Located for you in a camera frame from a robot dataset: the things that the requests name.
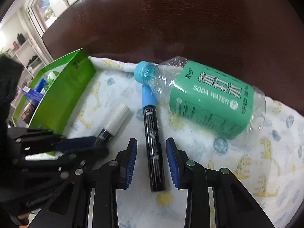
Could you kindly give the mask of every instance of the window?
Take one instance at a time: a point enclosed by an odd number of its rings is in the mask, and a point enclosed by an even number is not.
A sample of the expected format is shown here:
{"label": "window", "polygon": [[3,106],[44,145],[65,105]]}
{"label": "window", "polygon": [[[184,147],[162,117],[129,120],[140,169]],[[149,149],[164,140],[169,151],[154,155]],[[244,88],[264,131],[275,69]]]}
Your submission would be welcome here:
{"label": "window", "polygon": [[57,19],[49,0],[34,0],[31,9],[43,32]]}

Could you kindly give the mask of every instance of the green box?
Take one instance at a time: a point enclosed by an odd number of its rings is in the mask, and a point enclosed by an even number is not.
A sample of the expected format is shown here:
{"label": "green box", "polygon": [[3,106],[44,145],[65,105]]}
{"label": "green box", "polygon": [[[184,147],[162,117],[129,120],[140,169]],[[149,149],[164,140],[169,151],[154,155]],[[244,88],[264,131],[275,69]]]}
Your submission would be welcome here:
{"label": "green box", "polygon": [[[66,123],[94,76],[96,70],[83,49],[71,52],[42,68],[28,87],[34,88],[46,73],[59,66],[67,64],[52,83],[41,102],[39,103],[29,123],[29,128],[48,128],[54,133],[62,134]],[[23,96],[13,114],[16,124],[20,113],[26,105],[27,99]]]}

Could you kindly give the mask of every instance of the white marker cap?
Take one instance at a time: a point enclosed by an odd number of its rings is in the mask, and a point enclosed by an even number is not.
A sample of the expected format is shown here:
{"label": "white marker cap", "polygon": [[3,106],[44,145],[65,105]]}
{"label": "white marker cap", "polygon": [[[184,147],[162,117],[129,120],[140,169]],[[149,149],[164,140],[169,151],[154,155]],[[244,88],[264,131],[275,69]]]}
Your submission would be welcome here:
{"label": "white marker cap", "polygon": [[104,129],[114,136],[130,112],[129,107],[125,104],[119,105],[110,115]]}

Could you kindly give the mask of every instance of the blue bottle cap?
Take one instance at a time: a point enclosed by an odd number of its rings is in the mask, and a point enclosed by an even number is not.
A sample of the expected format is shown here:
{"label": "blue bottle cap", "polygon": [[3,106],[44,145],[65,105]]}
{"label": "blue bottle cap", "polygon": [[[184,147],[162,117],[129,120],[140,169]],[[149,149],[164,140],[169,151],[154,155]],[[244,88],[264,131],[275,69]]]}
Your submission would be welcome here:
{"label": "blue bottle cap", "polygon": [[141,84],[146,84],[146,67],[148,66],[149,62],[142,61],[137,64],[134,70],[134,79]]}
{"label": "blue bottle cap", "polygon": [[156,106],[154,95],[147,85],[142,85],[142,100],[141,100],[143,108],[147,105]]}

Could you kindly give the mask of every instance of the black marker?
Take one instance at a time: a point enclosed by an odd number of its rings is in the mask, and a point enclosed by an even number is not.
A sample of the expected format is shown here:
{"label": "black marker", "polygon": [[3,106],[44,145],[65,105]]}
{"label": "black marker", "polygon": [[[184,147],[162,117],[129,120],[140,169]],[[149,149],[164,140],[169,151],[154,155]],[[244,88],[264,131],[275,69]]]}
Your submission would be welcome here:
{"label": "black marker", "polygon": [[158,138],[156,103],[149,86],[142,85],[142,110],[145,123],[150,187],[152,192],[165,190],[162,147]]}

